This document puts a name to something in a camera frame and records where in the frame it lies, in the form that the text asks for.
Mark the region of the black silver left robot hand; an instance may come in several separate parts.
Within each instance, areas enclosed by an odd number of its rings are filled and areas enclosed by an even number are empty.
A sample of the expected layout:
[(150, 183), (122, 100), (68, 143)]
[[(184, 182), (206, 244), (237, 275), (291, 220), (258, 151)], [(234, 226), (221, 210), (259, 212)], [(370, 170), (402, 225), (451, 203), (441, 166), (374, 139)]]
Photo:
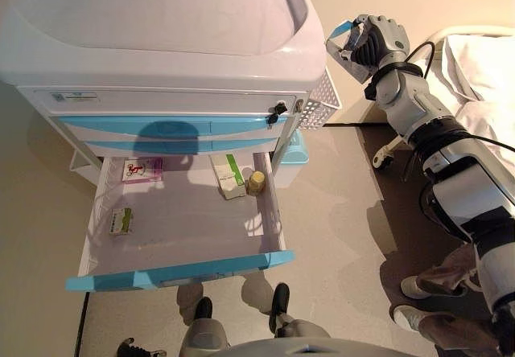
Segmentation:
[(134, 345), (134, 338), (124, 339), (118, 346), (117, 357), (166, 357), (165, 350), (148, 351)]

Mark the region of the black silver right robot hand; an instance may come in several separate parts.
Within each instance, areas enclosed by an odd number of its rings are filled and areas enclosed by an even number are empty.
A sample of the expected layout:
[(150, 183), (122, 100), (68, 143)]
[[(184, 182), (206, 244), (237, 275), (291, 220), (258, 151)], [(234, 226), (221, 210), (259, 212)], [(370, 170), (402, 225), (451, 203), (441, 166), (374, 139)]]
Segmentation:
[(351, 61), (369, 69), (402, 62), (410, 54), (410, 41), (402, 25), (384, 15), (362, 14), (354, 23), (361, 28)]

